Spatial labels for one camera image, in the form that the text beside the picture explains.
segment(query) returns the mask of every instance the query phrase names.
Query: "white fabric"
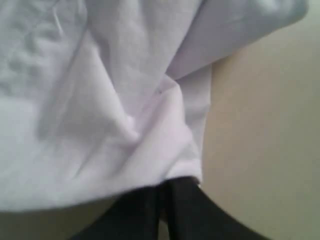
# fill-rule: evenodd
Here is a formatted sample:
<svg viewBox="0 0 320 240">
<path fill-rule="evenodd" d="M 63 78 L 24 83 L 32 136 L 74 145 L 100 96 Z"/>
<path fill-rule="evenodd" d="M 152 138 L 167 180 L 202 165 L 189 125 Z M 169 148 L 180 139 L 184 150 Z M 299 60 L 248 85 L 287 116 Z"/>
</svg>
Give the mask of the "white fabric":
<svg viewBox="0 0 320 240">
<path fill-rule="evenodd" d="M 201 181 L 207 65 L 306 9 L 305 0 L 2 1 L 0 210 Z"/>
</svg>

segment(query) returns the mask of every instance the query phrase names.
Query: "wrinkled cloth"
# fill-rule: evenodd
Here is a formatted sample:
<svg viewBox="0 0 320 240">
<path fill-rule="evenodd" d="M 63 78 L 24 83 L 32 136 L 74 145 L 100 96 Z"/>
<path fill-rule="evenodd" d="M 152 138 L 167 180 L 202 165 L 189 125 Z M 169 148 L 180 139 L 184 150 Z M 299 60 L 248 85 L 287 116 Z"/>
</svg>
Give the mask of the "wrinkled cloth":
<svg viewBox="0 0 320 240">
<path fill-rule="evenodd" d="M 4 0 L 0 211 L 202 180 L 210 63 L 306 0 Z"/>
</svg>

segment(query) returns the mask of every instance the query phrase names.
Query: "beige wall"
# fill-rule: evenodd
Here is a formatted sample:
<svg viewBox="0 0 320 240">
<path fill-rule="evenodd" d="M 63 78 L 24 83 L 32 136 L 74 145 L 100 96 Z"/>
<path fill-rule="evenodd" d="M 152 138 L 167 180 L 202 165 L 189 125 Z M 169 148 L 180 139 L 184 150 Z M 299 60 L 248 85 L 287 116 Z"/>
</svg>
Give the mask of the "beige wall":
<svg viewBox="0 0 320 240">
<path fill-rule="evenodd" d="M 213 66 L 203 188 L 275 240 L 320 240 L 320 1 Z"/>
</svg>

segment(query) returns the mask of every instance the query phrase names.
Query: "beige background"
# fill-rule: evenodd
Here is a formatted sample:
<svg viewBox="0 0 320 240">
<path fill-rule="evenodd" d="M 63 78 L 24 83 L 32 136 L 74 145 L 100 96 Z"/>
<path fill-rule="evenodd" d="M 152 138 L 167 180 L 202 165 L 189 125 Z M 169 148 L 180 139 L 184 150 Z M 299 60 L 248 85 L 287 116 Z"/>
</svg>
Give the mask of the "beige background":
<svg viewBox="0 0 320 240">
<path fill-rule="evenodd" d="M 320 240 L 320 1 L 214 64 L 212 82 L 204 190 L 274 240 Z M 109 204 L 0 213 L 0 240 L 64 240 Z"/>
</svg>

